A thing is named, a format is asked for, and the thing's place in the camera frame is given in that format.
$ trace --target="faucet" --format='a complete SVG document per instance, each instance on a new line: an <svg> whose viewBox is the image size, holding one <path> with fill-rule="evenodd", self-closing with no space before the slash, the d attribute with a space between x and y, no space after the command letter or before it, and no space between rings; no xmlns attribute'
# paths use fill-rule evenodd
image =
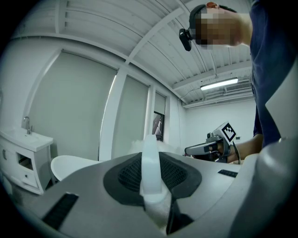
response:
<svg viewBox="0 0 298 238"><path fill-rule="evenodd" d="M29 117L24 117L23 121L26 121L26 120L27 120L27 123L26 123L27 134L30 135L31 132L32 132L32 126L30 128L30 118Z"/></svg>

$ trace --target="ceiling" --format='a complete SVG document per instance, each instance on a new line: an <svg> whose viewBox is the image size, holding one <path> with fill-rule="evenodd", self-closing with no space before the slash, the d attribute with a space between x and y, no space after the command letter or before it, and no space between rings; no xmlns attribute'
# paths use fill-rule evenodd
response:
<svg viewBox="0 0 298 238"><path fill-rule="evenodd" d="M201 91L200 86L238 77L248 80L250 50L240 45L203 50L192 43L185 51L178 32L188 28L190 11L206 0L44 0L23 20L12 38L51 36L88 41L134 64L163 83L185 104L227 96L226 87ZM248 0L218 0L248 13ZM235 99L249 98L250 87Z"/></svg>

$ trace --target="man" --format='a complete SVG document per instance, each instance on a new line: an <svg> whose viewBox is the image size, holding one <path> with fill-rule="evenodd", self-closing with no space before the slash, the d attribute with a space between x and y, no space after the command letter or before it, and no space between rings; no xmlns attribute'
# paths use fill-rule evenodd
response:
<svg viewBox="0 0 298 238"><path fill-rule="evenodd" d="M251 49L252 89L256 101L254 137L237 146L240 157L259 153L266 145L280 139L278 129L265 103L281 85L289 72L296 49L260 1L255 1L249 14L208 2L190 13L190 34L205 48L212 45L246 45ZM237 159L234 147L228 163Z"/></svg>

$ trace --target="ceiling light fixture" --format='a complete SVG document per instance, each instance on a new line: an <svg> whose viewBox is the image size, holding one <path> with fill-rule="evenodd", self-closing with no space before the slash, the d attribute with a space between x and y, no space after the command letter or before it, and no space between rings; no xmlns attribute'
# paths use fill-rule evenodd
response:
<svg viewBox="0 0 298 238"><path fill-rule="evenodd" d="M221 86L225 86L225 85L229 85L229 84L235 84L238 82L238 78L232 78L232 79L227 79L227 80L223 80L217 83L213 83L213 84L207 84L204 86L201 86L201 90L207 90L207 89L211 89L214 87L221 87Z"/></svg>

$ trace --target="ear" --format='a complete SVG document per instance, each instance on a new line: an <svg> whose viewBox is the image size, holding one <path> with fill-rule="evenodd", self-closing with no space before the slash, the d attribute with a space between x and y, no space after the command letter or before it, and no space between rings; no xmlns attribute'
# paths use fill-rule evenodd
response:
<svg viewBox="0 0 298 238"><path fill-rule="evenodd" d="M217 3L214 3L214 2L207 2L206 3L206 7L207 8L216 8L216 9L219 9L219 5Z"/></svg>

